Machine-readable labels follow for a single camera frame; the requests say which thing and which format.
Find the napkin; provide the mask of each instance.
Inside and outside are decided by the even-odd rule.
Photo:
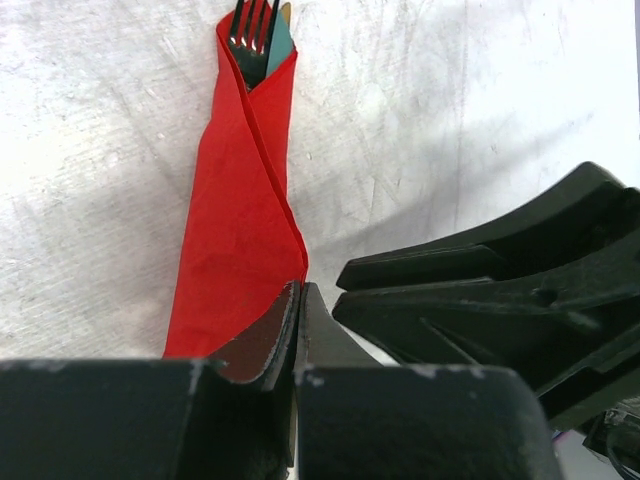
[[[196,163],[165,357],[208,356],[249,327],[308,258],[287,202],[295,47],[250,93],[216,28],[219,73]]]

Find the black plastic part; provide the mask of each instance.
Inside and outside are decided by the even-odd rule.
[[[322,367],[375,367],[373,359],[333,319],[315,283],[302,291],[296,370]]]
[[[338,322],[401,363],[513,368],[559,430],[640,393],[640,194],[592,164],[486,225],[352,260],[339,285]]]
[[[210,359],[0,363],[0,478],[285,479],[299,297]]]
[[[337,285],[352,291],[486,276],[506,280],[544,271],[573,256],[576,240],[620,200],[623,190],[608,172],[583,163],[531,202],[487,224],[350,260]]]
[[[301,480],[562,478],[512,371],[309,367],[296,383]]]

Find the scratched surface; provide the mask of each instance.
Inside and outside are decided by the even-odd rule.
[[[592,160],[640,184],[633,2],[294,3],[290,198],[328,303],[351,257]],[[162,352],[232,0],[0,6],[0,356]]]

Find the table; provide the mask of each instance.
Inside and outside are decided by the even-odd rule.
[[[233,3],[0,7],[1,357],[162,353]],[[583,161],[640,186],[633,7],[297,0],[289,195],[328,304],[347,259],[490,220]]]

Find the napkin fold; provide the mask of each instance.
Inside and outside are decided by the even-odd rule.
[[[308,258],[286,198],[294,50],[247,93],[216,28],[219,73],[198,150],[165,357],[208,356],[249,327]]]

